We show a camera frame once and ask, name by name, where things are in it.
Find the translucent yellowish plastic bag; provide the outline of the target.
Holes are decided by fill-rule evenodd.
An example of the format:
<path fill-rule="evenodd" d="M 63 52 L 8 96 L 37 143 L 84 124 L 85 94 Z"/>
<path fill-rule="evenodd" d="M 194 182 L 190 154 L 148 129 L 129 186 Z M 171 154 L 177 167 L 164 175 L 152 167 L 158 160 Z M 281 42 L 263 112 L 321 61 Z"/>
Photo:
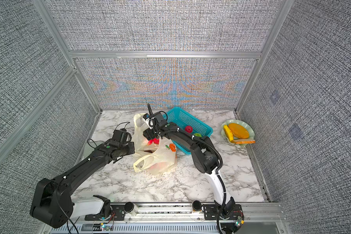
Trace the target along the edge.
<path fill-rule="evenodd" d="M 136 173 L 146 171 L 152 175 L 159 175 L 176 165 L 176 150 L 177 147 L 170 139 L 165 137 L 158 138 L 159 144 L 147 145 L 148 141 L 143 136 L 143 131 L 148 128 L 143 120 L 142 114 L 135 114 L 134 135 L 132 142 L 135 146 L 133 157 L 136 161 L 133 163 L 133 168 Z M 145 150 L 155 151 L 152 154 L 144 152 Z"/>

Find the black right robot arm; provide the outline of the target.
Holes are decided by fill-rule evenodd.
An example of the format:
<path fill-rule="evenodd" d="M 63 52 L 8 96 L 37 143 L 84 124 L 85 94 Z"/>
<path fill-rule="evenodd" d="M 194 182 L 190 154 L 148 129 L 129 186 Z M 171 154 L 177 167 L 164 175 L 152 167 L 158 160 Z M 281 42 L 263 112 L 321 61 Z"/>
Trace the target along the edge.
<path fill-rule="evenodd" d="M 205 174 L 213 189 L 214 202 L 218 206 L 218 216 L 228 219 L 235 207 L 235 200 L 227 192 L 220 174 L 223 160 L 208 136 L 197 137 L 181 129 L 174 122 L 169 122 L 163 116 L 163 111 L 153 112 L 148 105 L 148 113 L 143 119 L 148 125 L 143 131 L 143 136 L 148 140 L 153 138 L 167 138 L 175 141 L 190 151 L 194 166 Z"/>

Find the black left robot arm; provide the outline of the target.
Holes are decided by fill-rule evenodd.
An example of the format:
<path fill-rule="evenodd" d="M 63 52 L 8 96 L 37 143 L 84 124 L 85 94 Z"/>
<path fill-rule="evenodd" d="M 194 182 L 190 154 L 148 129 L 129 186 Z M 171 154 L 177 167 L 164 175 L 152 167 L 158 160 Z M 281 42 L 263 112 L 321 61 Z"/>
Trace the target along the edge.
<path fill-rule="evenodd" d="M 71 199 L 76 189 L 98 169 L 134 152 L 131 135 L 125 129 L 114 130 L 110 139 L 96 146 L 80 163 L 53 179 L 44 178 L 37 183 L 30 215 L 53 228 L 71 221 L 77 210 L 77 203 Z"/>

